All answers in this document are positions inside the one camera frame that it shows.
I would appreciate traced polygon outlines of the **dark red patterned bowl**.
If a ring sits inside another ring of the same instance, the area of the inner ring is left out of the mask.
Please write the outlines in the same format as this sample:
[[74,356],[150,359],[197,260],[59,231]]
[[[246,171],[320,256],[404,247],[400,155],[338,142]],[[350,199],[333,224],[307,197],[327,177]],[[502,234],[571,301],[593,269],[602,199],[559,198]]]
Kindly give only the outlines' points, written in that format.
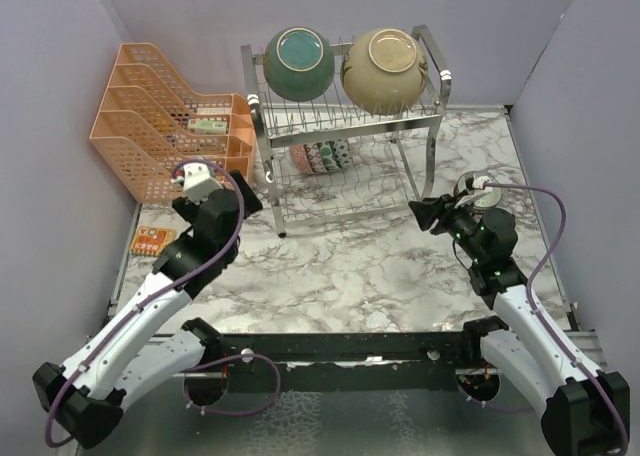
[[326,167],[324,165],[322,155],[316,144],[307,144],[304,146],[309,165],[314,173],[325,173]]

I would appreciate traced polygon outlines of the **steel two-tier dish rack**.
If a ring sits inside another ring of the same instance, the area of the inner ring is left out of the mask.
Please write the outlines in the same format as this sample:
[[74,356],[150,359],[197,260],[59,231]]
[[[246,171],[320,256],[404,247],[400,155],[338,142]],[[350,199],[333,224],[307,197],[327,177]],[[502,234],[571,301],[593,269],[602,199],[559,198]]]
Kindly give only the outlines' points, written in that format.
[[[260,164],[275,232],[385,215],[406,210],[435,185],[437,136],[449,103],[452,75],[429,27],[411,35],[428,58],[426,89],[398,115],[370,115],[354,105],[340,80],[309,102],[275,95],[263,77],[264,55],[248,45],[241,61]],[[345,140],[351,166],[321,173],[297,172],[295,145]]]

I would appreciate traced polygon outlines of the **pink patterned small bowl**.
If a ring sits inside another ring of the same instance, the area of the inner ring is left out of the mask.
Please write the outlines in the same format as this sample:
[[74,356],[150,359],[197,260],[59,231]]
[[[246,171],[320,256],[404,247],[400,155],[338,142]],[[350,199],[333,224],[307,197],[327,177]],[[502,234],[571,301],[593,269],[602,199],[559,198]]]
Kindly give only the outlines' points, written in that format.
[[293,164],[302,174],[312,174],[313,169],[309,163],[306,150],[303,145],[291,145],[289,153]]

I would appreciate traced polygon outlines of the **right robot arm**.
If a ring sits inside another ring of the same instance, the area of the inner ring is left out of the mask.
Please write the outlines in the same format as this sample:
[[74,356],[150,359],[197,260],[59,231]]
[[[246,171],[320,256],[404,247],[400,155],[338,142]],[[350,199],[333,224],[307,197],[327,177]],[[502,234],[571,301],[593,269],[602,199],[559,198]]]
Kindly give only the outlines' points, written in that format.
[[447,234],[470,258],[474,292],[498,320],[459,343],[469,366],[495,366],[539,417],[556,455],[625,454],[630,419],[629,385],[605,372],[555,323],[515,262],[513,214],[501,208],[480,218],[445,194],[412,201],[423,231]]

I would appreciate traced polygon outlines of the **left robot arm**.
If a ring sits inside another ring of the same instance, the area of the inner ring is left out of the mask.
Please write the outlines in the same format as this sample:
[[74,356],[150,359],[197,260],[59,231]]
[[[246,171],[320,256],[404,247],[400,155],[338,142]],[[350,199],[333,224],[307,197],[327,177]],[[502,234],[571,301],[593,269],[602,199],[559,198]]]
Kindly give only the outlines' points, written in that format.
[[263,206],[242,173],[187,161],[174,169],[182,196],[173,209],[189,223],[166,246],[125,307],[63,363],[45,362],[32,376],[45,428],[59,424],[70,440],[91,449],[104,441],[141,396],[177,372],[206,371],[220,361],[219,334],[201,320],[189,322],[154,348],[149,339],[234,262],[244,220]]

